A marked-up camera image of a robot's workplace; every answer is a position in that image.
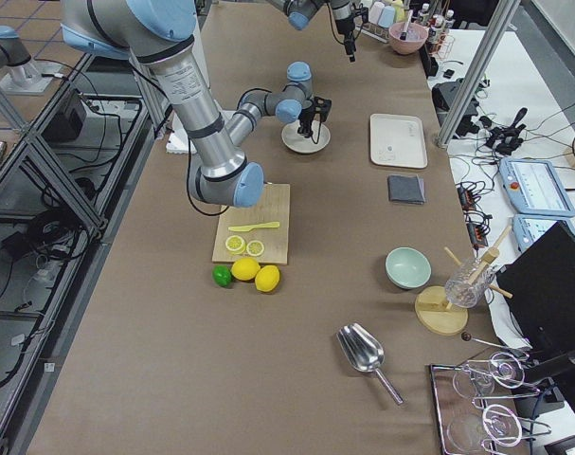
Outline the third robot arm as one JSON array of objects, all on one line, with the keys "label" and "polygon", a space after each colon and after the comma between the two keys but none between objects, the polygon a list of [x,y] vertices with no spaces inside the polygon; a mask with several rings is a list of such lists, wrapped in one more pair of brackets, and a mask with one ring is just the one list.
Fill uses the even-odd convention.
[{"label": "third robot arm", "polygon": [[50,81],[43,77],[43,68],[23,44],[16,30],[0,26],[0,70],[8,74],[0,80],[1,89],[11,95],[40,96]]}]

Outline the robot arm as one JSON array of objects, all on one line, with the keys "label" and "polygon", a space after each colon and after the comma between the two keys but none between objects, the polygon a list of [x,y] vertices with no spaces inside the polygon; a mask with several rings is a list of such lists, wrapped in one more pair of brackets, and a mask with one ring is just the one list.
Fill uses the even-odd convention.
[{"label": "robot arm", "polygon": [[314,117],[330,112],[330,101],[313,93],[310,67],[294,62],[281,91],[250,93],[225,119],[193,54],[198,21],[192,1],[64,1],[62,14],[69,46],[111,59],[135,57],[155,75],[196,150],[186,187],[201,202],[257,204],[263,170],[240,146],[261,118],[298,121],[299,134],[310,137]]},{"label": "robot arm", "polygon": [[345,53],[353,63],[356,52],[356,41],[364,24],[368,23],[368,7],[362,2],[346,0],[270,0],[268,4],[280,10],[296,30],[303,30],[314,16],[324,7],[330,16],[332,36],[344,47]]}]

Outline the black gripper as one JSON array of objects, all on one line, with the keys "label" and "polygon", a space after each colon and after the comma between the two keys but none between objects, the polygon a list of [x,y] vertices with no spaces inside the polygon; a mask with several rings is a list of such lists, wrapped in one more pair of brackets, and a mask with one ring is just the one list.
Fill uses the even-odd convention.
[{"label": "black gripper", "polygon": [[309,100],[305,100],[303,103],[302,110],[299,115],[299,127],[298,132],[301,135],[305,135],[307,138],[312,138],[314,133],[314,122],[315,117],[319,117],[319,122],[324,123],[332,109],[332,101],[330,99],[321,98],[319,96],[313,96]]},{"label": "black gripper", "polygon": [[[334,31],[340,35],[340,38],[335,37],[336,41],[344,47],[346,53],[355,53],[357,38],[354,33],[355,19],[360,18],[361,25],[365,24],[368,21],[368,8],[362,3],[333,3],[332,18],[335,24]],[[356,61],[354,54],[348,54],[348,58],[351,63]]]}]

